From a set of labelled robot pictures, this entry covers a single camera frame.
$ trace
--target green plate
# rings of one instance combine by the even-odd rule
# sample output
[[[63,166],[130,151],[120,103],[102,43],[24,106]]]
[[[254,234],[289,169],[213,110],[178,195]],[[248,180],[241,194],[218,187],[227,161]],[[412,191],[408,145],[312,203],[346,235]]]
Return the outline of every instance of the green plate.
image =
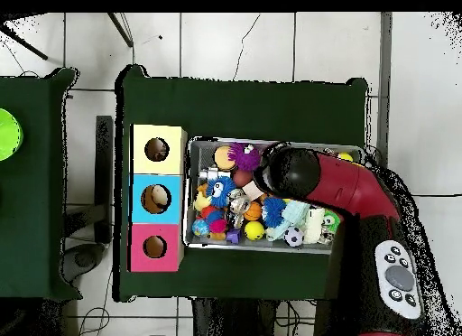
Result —
[[[0,108],[0,161],[16,153],[22,142],[23,130],[18,121],[6,110]]]

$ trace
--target yellow cube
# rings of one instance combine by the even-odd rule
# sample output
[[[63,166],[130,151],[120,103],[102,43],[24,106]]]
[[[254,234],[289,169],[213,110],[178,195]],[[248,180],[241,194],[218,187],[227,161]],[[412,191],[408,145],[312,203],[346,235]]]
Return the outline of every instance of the yellow cube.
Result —
[[[188,136],[180,126],[133,125],[135,174],[181,175]]]

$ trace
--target green table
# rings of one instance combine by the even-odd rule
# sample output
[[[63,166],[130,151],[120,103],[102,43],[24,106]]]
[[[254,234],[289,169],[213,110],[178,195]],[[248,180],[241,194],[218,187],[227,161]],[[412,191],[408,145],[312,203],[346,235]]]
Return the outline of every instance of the green table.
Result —
[[[0,162],[0,296],[80,298],[60,277],[63,238],[62,101],[75,71],[44,79],[0,77],[0,107],[23,128]]]
[[[177,273],[126,271],[131,124],[182,126],[189,137],[221,136],[364,146],[363,79],[347,84],[148,78],[129,65],[116,81],[115,299],[141,296],[319,299],[328,256],[186,248]]]

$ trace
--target soccer ball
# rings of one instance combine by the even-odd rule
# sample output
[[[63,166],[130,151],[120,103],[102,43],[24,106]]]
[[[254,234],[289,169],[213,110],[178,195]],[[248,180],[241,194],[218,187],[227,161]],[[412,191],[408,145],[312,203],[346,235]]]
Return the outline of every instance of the soccer ball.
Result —
[[[298,247],[303,244],[303,232],[295,226],[290,226],[284,232],[284,240],[290,247]]]

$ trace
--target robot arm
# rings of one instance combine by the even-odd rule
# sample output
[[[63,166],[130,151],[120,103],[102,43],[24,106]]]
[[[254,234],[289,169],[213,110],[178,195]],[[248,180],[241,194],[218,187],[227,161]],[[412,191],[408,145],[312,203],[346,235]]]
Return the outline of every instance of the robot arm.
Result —
[[[277,197],[327,207],[345,218],[332,247],[331,258],[338,261],[330,262],[329,274],[337,287],[326,333],[420,336],[424,311],[415,264],[399,206],[378,177],[357,163],[279,143],[263,153],[254,181]]]

